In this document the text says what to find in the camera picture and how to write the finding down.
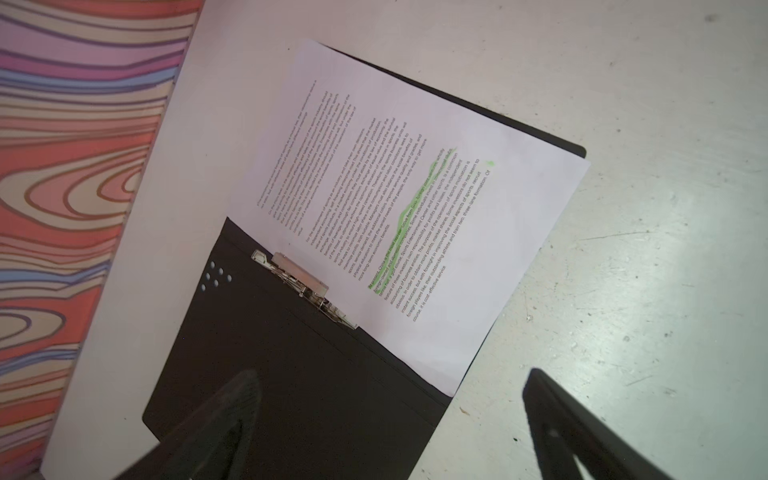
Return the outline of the blue file folder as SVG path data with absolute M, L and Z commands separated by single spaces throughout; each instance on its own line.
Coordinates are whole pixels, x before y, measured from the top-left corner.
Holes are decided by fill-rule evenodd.
M 579 144 L 343 54 L 587 160 Z M 322 282 L 236 226 L 230 206 L 145 425 L 166 438 L 237 374 L 254 370 L 261 404 L 244 478 L 407 478 L 458 390 L 443 394 L 349 322 Z

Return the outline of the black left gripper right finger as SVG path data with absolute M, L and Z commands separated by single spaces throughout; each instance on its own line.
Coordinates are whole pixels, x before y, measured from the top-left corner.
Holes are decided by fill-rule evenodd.
M 522 393 L 544 479 L 667 479 L 668 474 L 624 442 L 563 387 L 533 368 Z

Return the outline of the printed paper sheet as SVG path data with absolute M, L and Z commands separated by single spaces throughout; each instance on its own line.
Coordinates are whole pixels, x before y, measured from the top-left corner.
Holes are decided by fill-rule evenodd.
M 588 167 L 312 41 L 227 216 L 451 396 Z

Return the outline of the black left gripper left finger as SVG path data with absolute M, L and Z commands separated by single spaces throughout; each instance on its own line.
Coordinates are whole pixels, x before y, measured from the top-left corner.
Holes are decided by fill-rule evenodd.
M 237 374 L 120 479 L 239 479 L 261 404 L 254 370 Z

